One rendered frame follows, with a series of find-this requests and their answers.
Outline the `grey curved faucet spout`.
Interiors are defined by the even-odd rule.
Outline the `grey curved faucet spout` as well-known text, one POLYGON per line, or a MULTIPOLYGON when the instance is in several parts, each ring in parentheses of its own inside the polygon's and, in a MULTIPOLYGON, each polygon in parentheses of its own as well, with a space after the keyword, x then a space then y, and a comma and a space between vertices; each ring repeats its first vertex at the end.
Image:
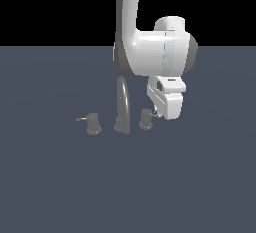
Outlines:
POLYGON ((128 86, 125 78, 117 79, 117 113, 114 130, 118 133, 130 133, 130 102, 128 86))

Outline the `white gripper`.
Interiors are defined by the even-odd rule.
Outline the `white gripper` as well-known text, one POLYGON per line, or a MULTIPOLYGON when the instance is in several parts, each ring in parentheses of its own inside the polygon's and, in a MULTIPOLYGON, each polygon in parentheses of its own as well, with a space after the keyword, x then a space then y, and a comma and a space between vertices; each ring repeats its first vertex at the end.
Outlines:
POLYGON ((154 104, 155 114, 166 120, 180 116, 186 85, 180 77, 150 76, 147 95, 154 104))

